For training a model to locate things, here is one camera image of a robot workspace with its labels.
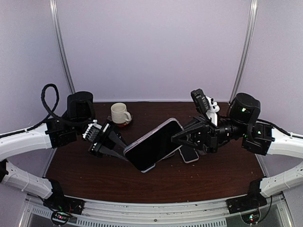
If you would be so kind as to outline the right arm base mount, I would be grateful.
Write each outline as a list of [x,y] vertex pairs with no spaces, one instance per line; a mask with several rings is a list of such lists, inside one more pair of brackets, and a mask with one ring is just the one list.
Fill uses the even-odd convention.
[[242,220],[249,225],[256,225],[262,220],[259,208],[267,205],[267,199],[261,195],[261,180],[262,179],[252,181],[246,195],[226,200],[230,214],[256,210],[241,215]]

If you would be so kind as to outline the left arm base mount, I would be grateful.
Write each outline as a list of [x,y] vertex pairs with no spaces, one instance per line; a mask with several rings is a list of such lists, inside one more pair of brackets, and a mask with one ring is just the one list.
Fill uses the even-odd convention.
[[65,196],[58,181],[53,179],[48,179],[48,181],[51,184],[52,194],[47,199],[42,199],[43,205],[52,212],[52,223],[61,227],[67,224],[71,218],[74,218],[73,214],[82,214],[85,201]]

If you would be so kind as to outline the clear phone case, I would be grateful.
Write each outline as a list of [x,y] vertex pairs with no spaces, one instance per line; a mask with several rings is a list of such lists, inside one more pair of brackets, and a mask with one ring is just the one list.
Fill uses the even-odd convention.
[[203,155],[206,155],[207,153],[205,152],[205,151],[203,151],[203,150],[198,150],[198,153],[199,153],[199,155],[201,155],[201,156],[203,156]]

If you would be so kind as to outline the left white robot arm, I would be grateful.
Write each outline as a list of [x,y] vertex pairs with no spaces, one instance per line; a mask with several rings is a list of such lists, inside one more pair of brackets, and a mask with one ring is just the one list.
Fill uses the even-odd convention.
[[58,210],[68,206],[60,183],[45,179],[19,169],[7,159],[30,151],[59,148],[81,136],[91,144],[90,152],[95,155],[110,155],[125,160],[116,145],[125,148],[121,135],[112,121],[100,125],[95,118],[93,95],[90,92],[76,92],[67,97],[67,110],[63,116],[55,116],[32,129],[23,129],[0,136],[0,182],[50,201]]

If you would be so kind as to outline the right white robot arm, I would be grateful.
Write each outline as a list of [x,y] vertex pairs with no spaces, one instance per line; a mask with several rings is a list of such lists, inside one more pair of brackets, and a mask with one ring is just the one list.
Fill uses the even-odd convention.
[[218,104],[201,89],[191,92],[200,116],[183,131],[171,137],[172,142],[205,153],[215,153],[230,140],[242,139],[242,148],[258,155],[303,157],[303,137],[287,132],[275,124],[259,119],[260,101],[249,94],[238,93],[227,116],[220,117]]

